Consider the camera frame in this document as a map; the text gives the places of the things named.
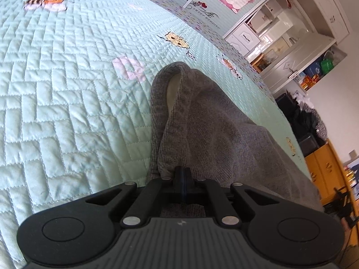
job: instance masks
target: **mattress cover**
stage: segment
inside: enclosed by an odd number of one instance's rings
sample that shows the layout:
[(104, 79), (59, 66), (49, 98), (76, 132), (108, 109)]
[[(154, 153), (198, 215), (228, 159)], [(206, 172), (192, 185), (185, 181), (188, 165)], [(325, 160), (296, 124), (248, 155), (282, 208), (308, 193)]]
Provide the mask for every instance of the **mattress cover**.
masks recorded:
[(31, 214), (145, 185), (151, 83), (174, 61), (211, 77), (309, 176), (243, 57), (171, 1), (153, 1), (0, 0), (0, 268), (25, 265), (16, 232)]

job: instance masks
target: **metal screw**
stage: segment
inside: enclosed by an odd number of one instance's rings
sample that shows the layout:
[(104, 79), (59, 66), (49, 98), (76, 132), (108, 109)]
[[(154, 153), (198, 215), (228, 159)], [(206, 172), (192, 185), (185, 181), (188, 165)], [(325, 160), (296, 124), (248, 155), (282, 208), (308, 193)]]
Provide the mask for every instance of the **metal screw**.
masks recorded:
[(122, 222), (128, 226), (136, 226), (141, 222), (141, 219), (137, 216), (128, 216), (125, 217)]
[(222, 218), (222, 223), (228, 226), (234, 226), (239, 223), (239, 219), (235, 216), (225, 216)]

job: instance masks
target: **cabinet drawer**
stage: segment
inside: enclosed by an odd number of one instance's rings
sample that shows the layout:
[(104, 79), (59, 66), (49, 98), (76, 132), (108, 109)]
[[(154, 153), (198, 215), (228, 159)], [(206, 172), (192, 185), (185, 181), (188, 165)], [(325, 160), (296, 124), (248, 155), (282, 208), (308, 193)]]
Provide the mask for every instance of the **cabinet drawer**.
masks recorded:
[(314, 2), (322, 12), (336, 42), (341, 42), (349, 34), (349, 31), (334, 0), (314, 0)]
[(226, 39), (233, 47), (239, 51), (239, 53), (245, 56), (249, 50), (232, 34)]
[(314, 154), (310, 154), (306, 157), (306, 164), (308, 166), (309, 172), (312, 177), (312, 181), (314, 185), (318, 188), (321, 198), (326, 198), (328, 194), (328, 190), (325, 186), (325, 182), (320, 172), (319, 164), (315, 158)]
[(323, 174), (328, 193), (334, 193), (334, 188), (340, 189), (345, 186), (341, 167), (335, 159), (328, 144), (314, 152), (314, 155)]
[(252, 50), (261, 42), (257, 35), (245, 23), (238, 26), (233, 35), (248, 50)]

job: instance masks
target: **cabinet door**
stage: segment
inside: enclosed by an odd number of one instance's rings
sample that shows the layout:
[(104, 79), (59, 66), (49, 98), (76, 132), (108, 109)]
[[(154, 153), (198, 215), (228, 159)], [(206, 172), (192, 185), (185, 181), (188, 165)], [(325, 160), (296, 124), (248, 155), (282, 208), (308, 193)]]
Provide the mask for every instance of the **cabinet door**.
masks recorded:
[(241, 24), (233, 33), (235, 38), (237, 38), (248, 50), (255, 48), (261, 40), (258, 36), (245, 24)]
[(311, 174), (312, 181), (319, 190), (320, 196), (322, 199), (326, 198), (328, 196), (328, 191), (314, 154), (310, 154), (306, 157), (306, 164), (308, 166), (309, 173)]
[(349, 31), (334, 0), (314, 0), (314, 2), (322, 12), (337, 43), (341, 42)]
[(226, 41), (233, 45), (233, 47), (239, 51), (239, 53), (245, 56), (249, 50), (232, 34), (227, 37)]
[(329, 194), (334, 193), (334, 188), (340, 189), (344, 184), (341, 167), (338, 165), (333, 152), (328, 144), (314, 152), (322, 171)]
[(332, 37), (309, 33), (261, 72), (265, 84), (274, 94), (335, 43)]

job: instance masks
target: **wooden dresser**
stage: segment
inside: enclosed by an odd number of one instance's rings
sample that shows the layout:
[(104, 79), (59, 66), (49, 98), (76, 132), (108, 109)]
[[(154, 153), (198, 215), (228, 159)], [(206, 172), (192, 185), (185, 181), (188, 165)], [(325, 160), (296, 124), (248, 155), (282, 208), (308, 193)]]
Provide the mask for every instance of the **wooden dresser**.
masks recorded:
[[(334, 188), (338, 190), (343, 188), (342, 192), (351, 192), (351, 202), (353, 203), (355, 215), (359, 215), (348, 178), (329, 140), (326, 145), (306, 157), (306, 164), (308, 165), (313, 183), (319, 189), (322, 205), (326, 205), (336, 198)], [(351, 233), (350, 245), (359, 245), (358, 233), (358, 225), (356, 225)]]

